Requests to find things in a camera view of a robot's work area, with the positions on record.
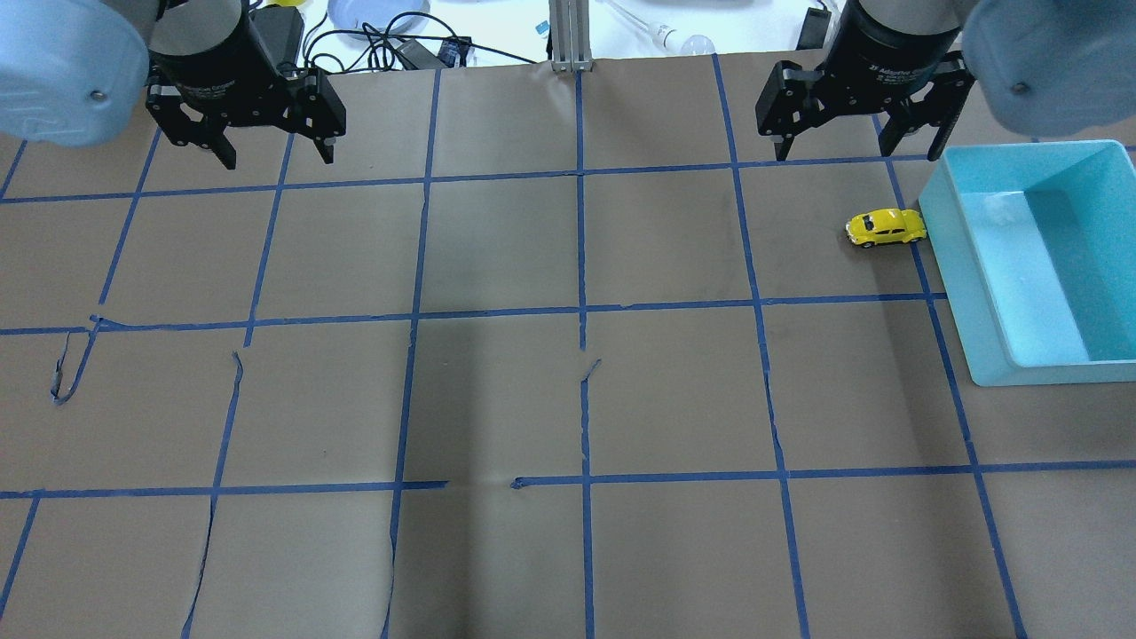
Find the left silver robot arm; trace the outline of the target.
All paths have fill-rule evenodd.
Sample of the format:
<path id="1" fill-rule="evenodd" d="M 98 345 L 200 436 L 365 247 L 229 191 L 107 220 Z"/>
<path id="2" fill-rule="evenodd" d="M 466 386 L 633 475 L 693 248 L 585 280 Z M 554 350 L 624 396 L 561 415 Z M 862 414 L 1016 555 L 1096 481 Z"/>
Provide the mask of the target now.
<path id="1" fill-rule="evenodd" d="M 122 134 L 139 101 L 173 146 L 227 169 L 231 127 L 308 138 L 323 161 L 346 132 L 325 70 L 296 65 L 299 13 L 272 45 L 248 1 L 5 1 L 1 128 L 66 148 Z"/>

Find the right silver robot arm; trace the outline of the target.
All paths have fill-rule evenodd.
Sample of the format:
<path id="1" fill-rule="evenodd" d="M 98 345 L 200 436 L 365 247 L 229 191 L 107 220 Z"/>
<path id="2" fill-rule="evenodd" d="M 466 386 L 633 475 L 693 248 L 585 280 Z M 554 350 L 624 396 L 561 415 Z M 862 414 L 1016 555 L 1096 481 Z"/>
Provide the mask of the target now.
<path id="1" fill-rule="evenodd" d="M 784 161 L 807 130 L 885 114 L 883 156 L 934 127 L 937 161 L 978 86 L 1014 134 L 1072 135 L 1133 117 L 1133 34 L 1131 1 L 847 1 L 818 66 L 774 66 L 755 128 Z"/>

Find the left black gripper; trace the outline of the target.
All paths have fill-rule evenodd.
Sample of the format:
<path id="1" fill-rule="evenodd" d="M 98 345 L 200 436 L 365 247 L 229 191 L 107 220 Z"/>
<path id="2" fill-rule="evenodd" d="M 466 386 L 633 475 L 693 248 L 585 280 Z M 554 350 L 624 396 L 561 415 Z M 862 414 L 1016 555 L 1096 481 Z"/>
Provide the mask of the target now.
<path id="1" fill-rule="evenodd" d="M 250 20 L 256 9 L 165 9 L 149 41 L 147 113 L 173 146 L 210 151 L 227 171 L 239 153 L 231 125 L 259 125 L 308 138 L 321 161 L 335 161 L 346 108 L 323 69 L 269 61 Z M 203 114 L 194 121 L 186 107 Z"/>

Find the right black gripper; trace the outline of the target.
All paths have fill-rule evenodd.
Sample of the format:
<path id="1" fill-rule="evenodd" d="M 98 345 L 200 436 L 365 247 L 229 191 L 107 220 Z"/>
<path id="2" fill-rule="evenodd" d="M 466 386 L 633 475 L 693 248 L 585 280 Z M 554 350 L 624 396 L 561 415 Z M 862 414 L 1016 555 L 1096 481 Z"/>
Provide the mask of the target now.
<path id="1" fill-rule="evenodd" d="M 755 101 L 755 127 L 786 161 L 794 140 L 840 114 L 880 113 L 882 156 L 924 126 L 936 130 L 927 161 L 938 161 L 976 77 L 950 51 L 962 18 L 952 1 L 847 1 L 824 63 L 776 63 Z M 930 81 L 921 100 L 909 98 Z"/>

